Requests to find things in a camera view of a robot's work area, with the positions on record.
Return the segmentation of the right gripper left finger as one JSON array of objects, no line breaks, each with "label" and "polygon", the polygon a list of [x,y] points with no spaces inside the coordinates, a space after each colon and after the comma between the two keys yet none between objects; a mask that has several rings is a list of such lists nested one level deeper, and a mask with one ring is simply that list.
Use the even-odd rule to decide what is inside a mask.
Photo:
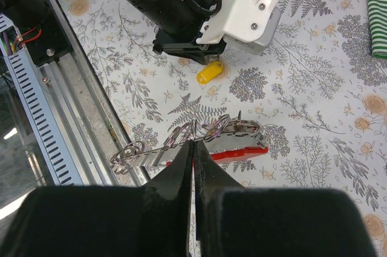
[{"label": "right gripper left finger", "polygon": [[193,141],[140,187],[45,186],[22,202],[2,256],[188,256]]}]

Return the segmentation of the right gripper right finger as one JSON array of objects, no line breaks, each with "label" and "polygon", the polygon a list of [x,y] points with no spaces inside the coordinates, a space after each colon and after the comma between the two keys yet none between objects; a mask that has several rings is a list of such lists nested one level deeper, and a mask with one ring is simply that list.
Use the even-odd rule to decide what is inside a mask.
[{"label": "right gripper right finger", "polygon": [[203,256],[375,256],[351,198],[336,189],[254,188],[193,150],[197,240]]}]

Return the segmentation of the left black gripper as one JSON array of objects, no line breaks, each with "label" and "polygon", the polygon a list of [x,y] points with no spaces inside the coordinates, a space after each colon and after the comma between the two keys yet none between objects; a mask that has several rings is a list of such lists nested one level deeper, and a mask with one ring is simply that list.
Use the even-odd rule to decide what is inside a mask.
[{"label": "left black gripper", "polygon": [[175,35],[160,27],[153,41],[153,51],[192,59],[199,64],[218,59],[226,49],[223,39],[215,44],[199,44],[197,39],[203,36],[202,29],[209,30],[207,21],[220,11],[222,4],[222,0],[177,0],[172,7],[172,22],[178,24],[187,19],[188,23],[180,26]]}]

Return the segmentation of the key with yellow tag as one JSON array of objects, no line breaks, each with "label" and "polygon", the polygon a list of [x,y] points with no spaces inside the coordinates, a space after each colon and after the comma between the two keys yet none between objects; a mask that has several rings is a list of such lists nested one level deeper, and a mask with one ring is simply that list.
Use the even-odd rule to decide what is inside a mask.
[{"label": "key with yellow tag", "polygon": [[207,84],[217,76],[219,76],[224,69],[224,64],[220,61],[214,61],[197,74],[197,82],[200,84]]}]

